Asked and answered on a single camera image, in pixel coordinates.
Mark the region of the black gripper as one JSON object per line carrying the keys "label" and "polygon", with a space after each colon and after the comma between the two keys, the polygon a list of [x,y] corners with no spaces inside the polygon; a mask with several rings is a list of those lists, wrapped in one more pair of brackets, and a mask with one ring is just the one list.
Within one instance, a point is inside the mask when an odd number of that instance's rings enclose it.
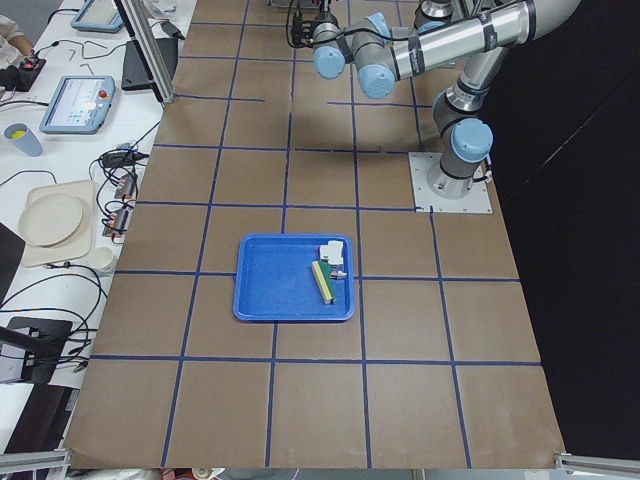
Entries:
{"label": "black gripper", "polygon": [[301,15],[295,15],[289,25],[289,46],[291,48],[311,48],[313,46],[313,32],[317,25],[316,20],[304,20]]}

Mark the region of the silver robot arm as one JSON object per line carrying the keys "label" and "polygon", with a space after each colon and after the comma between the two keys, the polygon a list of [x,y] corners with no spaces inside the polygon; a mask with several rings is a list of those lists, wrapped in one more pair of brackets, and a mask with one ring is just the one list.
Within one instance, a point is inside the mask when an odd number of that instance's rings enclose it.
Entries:
{"label": "silver robot arm", "polygon": [[451,2],[421,1],[412,26],[396,29],[381,13],[342,27],[330,2],[313,5],[317,13],[307,20],[300,2],[289,3],[289,46],[312,50],[316,71],[327,80],[339,77],[345,66],[354,66],[360,89],[370,99],[387,97],[402,80],[463,62],[456,82],[433,103],[443,151],[427,173],[434,194],[458,200],[476,183],[475,172],[492,148],[492,130],[478,113],[509,51],[556,30],[579,4],[498,1],[492,8],[455,19]]}

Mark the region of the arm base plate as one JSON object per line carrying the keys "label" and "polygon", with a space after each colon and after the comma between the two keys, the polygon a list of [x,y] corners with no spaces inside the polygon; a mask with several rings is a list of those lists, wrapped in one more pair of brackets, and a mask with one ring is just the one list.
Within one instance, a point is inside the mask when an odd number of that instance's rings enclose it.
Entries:
{"label": "arm base plate", "polygon": [[414,209],[424,213],[491,214],[482,167],[467,179],[454,179],[441,169],[439,152],[408,154]]}

